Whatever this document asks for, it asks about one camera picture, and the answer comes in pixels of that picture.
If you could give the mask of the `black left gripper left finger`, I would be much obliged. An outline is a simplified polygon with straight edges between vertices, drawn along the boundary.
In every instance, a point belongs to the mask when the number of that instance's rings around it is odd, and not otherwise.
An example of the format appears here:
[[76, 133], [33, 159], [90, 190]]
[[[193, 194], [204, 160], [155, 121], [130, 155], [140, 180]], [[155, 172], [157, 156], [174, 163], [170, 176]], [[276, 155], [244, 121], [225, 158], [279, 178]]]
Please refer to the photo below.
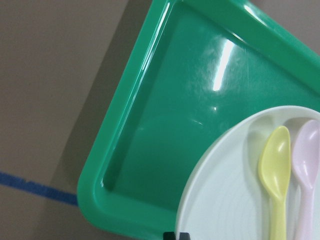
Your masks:
[[175, 240], [175, 233], [171, 232], [164, 232], [162, 235], [163, 240]]

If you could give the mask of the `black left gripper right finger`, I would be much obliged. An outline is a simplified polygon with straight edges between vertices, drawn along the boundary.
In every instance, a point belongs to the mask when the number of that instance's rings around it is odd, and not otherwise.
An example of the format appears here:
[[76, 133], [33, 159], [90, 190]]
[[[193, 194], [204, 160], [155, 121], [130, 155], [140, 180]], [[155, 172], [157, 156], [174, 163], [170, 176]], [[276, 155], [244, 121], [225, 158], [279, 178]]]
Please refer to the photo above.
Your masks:
[[188, 232], [180, 232], [179, 240], [191, 240], [190, 234]]

